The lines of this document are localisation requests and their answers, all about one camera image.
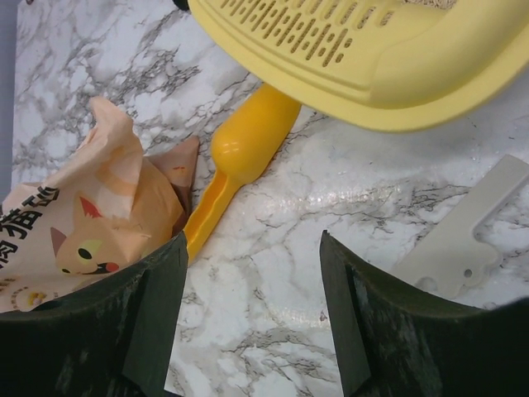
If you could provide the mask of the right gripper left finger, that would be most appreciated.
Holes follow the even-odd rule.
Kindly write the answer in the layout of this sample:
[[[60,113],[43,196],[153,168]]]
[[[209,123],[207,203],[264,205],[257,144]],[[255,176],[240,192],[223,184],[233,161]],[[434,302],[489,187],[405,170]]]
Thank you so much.
[[[186,239],[30,312],[1,315],[3,396],[167,396]]]

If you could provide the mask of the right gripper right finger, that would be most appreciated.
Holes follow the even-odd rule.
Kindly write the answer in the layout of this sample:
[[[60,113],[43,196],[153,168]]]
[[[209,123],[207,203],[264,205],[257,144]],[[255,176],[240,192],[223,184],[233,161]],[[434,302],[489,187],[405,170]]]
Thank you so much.
[[[486,310],[439,298],[327,232],[320,263],[344,395],[527,395],[527,299]]]

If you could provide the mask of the white bag sealing clip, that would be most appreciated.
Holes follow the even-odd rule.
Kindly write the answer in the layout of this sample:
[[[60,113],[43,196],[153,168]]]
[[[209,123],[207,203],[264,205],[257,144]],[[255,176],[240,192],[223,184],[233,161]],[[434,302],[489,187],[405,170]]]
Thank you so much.
[[[476,239],[475,229],[528,182],[528,163],[504,156],[460,202],[393,267],[395,277],[419,286],[430,280],[444,299],[488,278],[503,255]]]

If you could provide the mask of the pink cat litter bag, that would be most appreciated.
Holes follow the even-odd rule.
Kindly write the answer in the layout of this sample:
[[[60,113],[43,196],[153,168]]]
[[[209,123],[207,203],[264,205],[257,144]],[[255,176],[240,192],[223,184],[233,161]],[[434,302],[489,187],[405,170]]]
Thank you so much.
[[[199,141],[145,155],[131,118],[91,102],[94,127],[55,173],[2,202],[1,310],[31,311],[148,256],[191,211]]]

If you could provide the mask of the yellow litter scoop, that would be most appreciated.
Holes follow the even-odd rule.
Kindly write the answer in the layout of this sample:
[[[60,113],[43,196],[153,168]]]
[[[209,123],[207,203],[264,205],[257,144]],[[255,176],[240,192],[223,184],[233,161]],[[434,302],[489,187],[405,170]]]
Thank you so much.
[[[301,106],[262,84],[215,131],[211,157],[216,170],[183,229],[189,261],[203,248],[236,192],[265,172],[293,128]]]

